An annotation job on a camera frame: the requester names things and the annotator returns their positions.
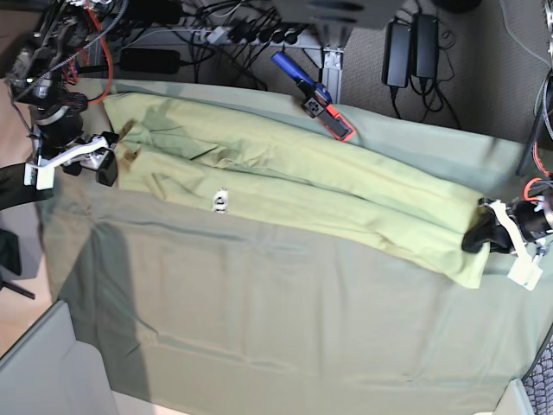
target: green cloth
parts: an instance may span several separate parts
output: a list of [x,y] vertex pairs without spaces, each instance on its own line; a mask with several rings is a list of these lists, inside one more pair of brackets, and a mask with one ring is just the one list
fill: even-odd
[[349,144],[267,118],[141,93],[105,101],[120,188],[351,239],[478,288],[488,251],[461,251],[480,195]]

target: gray carpet floor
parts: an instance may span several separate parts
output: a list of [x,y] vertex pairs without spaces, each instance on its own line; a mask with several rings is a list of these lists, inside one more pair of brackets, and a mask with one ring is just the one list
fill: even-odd
[[[422,0],[425,13],[436,13],[430,0]],[[517,38],[544,59],[547,55],[547,29],[541,0],[505,0],[508,22]],[[405,8],[415,10],[411,0]],[[523,142],[533,122],[538,90],[548,72],[547,66],[525,52],[505,31],[498,0],[483,0],[469,13],[453,15],[441,10],[441,33],[451,30],[455,45],[448,51],[455,77],[441,84],[456,110],[463,130]],[[355,29],[346,47],[342,104],[395,117],[390,91],[381,83],[385,31]],[[274,48],[267,48],[253,66],[270,91],[301,97],[296,86],[271,61]],[[186,48],[181,48],[186,57]],[[287,48],[287,53],[316,78],[317,68],[301,50]],[[440,54],[439,79],[451,75],[451,69]],[[118,78],[193,81],[190,67],[177,75],[125,73],[116,70]],[[200,83],[228,85],[236,74],[225,64],[211,60],[202,64]],[[238,86],[251,87],[242,79]],[[400,90],[397,106],[404,119],[419,122],[424,107],[419,96],[409,88]],[[427,124],[454,127],[447,109],[430,113]]]

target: light green fabric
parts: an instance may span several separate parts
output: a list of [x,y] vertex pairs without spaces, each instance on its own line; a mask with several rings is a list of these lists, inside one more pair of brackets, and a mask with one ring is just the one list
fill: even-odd
[[340,236],[478,288],[488,257],[461,251],[480,195],[311,131],[213,105],[140,93],[105,108],[119,187],[211,210]]

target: black power adapter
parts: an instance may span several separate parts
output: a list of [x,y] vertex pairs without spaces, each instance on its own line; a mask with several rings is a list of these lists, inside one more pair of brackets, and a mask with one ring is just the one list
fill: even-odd
[[390,22],[386,28],[386,45],[382,83],[394,88],[405,88],[410,77],[411,27]]
[[435,80],[438,76],[438,19],[417,13],[413,16],[411,74],[417,78]]

